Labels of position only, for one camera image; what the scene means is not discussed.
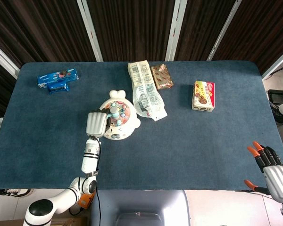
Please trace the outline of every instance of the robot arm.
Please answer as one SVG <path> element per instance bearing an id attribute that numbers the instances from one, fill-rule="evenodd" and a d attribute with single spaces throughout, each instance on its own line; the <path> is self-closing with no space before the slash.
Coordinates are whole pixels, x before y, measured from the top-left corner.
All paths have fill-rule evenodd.
<path id="1" fill-rule="evenodd" d="M 25 214 L 24 226 L 50 226 L 54 213 L 63 213 L 73 206 L 83 194 L 92 194 L 96 190 L 96 176 L 100 160 L 99 138 L 109 129 L 110 120 L 107 110 L 97 110 L 88 114 L 86 132 L 89 139 L 84 151 L 82 171 L 85 178 L 75 178 L 69 188 L 48 199 L 32 203 Z"/>
<path id="2" fill-rule="evenodd" d="M 249 180 L 244 182 L 251 190 L 270 194 L 275 201 L 282 203 L 281 213 L 283 215 L 283 164 L 271 147 L 264 147 L 257 142 L 253 142 L 253 145 L 256 149 L 249 146 L 248 150 L 263 173 L 267 188 L 253 185 Z"/>

